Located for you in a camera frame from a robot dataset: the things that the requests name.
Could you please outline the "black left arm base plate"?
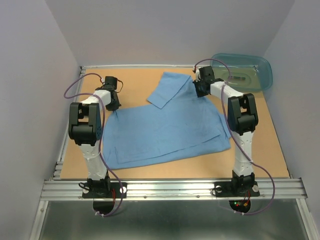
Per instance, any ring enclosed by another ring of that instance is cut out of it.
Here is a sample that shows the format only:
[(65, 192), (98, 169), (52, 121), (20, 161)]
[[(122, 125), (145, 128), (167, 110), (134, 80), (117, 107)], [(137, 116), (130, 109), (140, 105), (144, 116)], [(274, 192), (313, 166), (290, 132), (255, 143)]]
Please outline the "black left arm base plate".
[(123, 182), (122, 187), (118, 182), (111, 182), (109, 185), (103, 182), (80, 182), (78, 186), (82, 189), (84, 199), (120, 199), (127, 197), (127, 183)]

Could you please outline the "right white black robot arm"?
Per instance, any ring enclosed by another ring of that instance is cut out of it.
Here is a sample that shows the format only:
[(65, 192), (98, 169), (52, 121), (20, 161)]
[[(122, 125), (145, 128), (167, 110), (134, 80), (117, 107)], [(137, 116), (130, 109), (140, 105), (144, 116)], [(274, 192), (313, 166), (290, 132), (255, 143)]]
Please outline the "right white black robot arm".
[(211, 66), (193, 71), (193, 84), (197, 96), (212, 95), (218, 97), (223, 108), (225, 122), (236, 145), (232, 178), (215, 184), (213, 194), (216, 197), (258, 197), (258, 184), (252, 166), (253, 134), (258, 125), (258, 112), (255, 96), (242, 93), (228, 86), (221, 78), (216, 78)]

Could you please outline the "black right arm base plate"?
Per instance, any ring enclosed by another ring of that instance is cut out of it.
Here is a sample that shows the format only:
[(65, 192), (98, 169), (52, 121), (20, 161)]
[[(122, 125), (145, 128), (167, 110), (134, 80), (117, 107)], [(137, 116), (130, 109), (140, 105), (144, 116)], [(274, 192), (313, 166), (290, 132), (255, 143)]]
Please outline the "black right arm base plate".
[(258, 186), (257, 182), (238, 185), (233, 184), (231, 181), (216, 181), (211, 194), (217, 198), (248, 197), (249, 195), (251, 197), (259, 197), (260, 191), (254, 191), (254, 186)]

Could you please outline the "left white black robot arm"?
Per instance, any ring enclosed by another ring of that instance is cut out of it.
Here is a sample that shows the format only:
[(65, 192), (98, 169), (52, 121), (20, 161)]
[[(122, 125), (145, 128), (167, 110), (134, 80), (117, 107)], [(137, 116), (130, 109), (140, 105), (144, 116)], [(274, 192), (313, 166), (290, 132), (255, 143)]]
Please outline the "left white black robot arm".
[(116, 111), (121, 106), (117, 91), (120, 80), (106, 76), (100, 82), (93, 93), (85, 93), (88, 98), (69, 106), (68, 135), (80, 148), (88, 170), (86, 182), (79, 184), (86, 198), (116, 196), (101, 144), (106, 111)]

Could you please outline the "light blue shirt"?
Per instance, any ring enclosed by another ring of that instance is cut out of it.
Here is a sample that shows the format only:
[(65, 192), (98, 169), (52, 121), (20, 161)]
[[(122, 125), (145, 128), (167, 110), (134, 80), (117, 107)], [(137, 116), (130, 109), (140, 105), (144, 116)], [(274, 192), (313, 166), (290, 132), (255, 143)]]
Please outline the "light blue shirt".
[(108, 117), (102, 155), (114, 170), (143, 167), (223, 152), (229, 139), (224, 116), (197, 96), (192, 77), (165, 72), (147, 105)]

